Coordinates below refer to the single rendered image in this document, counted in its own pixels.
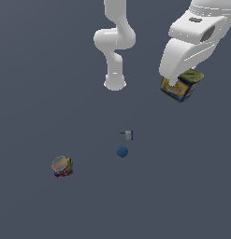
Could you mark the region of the colourful tin can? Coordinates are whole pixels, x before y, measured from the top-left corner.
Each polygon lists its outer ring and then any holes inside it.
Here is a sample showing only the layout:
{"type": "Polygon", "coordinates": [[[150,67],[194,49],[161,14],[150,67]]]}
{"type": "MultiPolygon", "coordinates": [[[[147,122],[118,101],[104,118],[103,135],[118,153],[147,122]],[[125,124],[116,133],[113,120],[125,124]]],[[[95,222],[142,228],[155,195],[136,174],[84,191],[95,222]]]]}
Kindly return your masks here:
{"type": "Polygon", "coordinates": [[[73,162],[66,156],[57,157],[51,165],[56,177],[70,176],[73,174],[73,162]]]}

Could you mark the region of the yellow blue box green lid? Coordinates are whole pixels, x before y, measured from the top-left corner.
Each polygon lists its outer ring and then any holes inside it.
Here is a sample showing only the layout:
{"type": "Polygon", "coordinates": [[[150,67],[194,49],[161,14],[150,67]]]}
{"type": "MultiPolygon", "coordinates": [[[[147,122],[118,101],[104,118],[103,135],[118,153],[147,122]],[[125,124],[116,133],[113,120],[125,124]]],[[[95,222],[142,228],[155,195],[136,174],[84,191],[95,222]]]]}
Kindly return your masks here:
{"type": "Polygon", "coordinates": [[[202,73],[190,68],[178,76],[178,81],[174,86],[170,86],[169,80],[164,77],[160,85],[160,91],[166,96],[182,103],[191,96],[195,87],[203,77],[204,75],[202,73]]]}

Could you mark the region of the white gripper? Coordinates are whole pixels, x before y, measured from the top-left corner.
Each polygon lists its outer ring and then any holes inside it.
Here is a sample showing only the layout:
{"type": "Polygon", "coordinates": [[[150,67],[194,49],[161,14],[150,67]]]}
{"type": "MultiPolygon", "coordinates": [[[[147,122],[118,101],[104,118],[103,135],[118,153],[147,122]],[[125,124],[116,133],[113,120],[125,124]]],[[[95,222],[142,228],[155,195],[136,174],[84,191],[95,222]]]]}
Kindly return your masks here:
{"type": "Polygon", "coordinates": [[[167,78],[168,84],[174,87],[179,81],[178,76],[207,60],[217,44],[218,42],[214,41],[195,45],[171,38],[166,44],[160,63],[160,75],[167,78]]]}

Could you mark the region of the blue ball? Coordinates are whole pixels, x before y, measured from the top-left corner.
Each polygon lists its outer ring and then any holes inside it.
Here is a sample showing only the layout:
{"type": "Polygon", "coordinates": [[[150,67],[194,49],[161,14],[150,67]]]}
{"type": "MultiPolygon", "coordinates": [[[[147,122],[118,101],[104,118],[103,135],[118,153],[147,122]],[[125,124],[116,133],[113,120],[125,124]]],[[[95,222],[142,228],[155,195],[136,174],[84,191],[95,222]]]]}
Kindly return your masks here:
{"type": "Polygon", "coordinates": [[[124,146],[120,146],[118,147],[117,149],[117,155],[120,156],[120,157],[125,157],[128,153],[128,149],[124,146]]]}

